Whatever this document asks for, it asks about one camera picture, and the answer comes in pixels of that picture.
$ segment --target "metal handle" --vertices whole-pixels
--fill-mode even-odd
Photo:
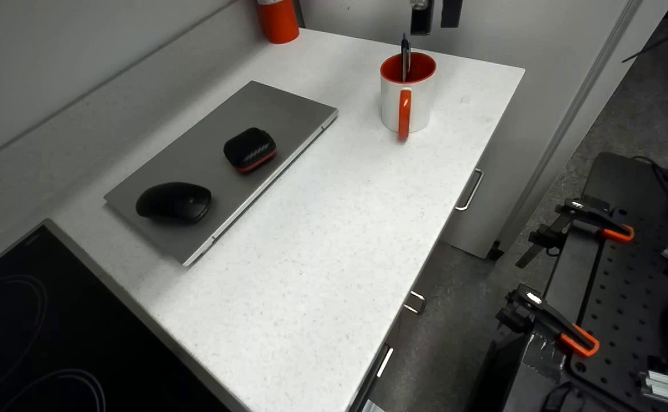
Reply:
[[[472,175],[472,178],[470,178],[465,192],[463,192],[463,195],[458,197],[458,201],[455,201],[455,210],[465,214],[465,210],[472,208],[472,201],[474,201],[474,197],[475,197],[475,190],[480,189],[482,176],[486,176],[482,170],[474,170],[474,175]]]

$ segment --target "silver laptop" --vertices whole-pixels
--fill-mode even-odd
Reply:
[[[152,159],[105,195],[122,215],[163,255],[193,266],[231,224],[329,128],[337,110],[260,83],[248,83],[195,128]],[[248,128],[266,131],[276,155],[251,175],[239,175],[224,159],[224,142]],[[136,214],[139,195],[154,185],[184,182],[213,192],[209,215],[189,228],[156,224]]]

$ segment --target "computer mouse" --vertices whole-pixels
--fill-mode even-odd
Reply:
[[[160,224],[197,224],[211,207],[211,190],[171,182],[141,192],[136,214]]]

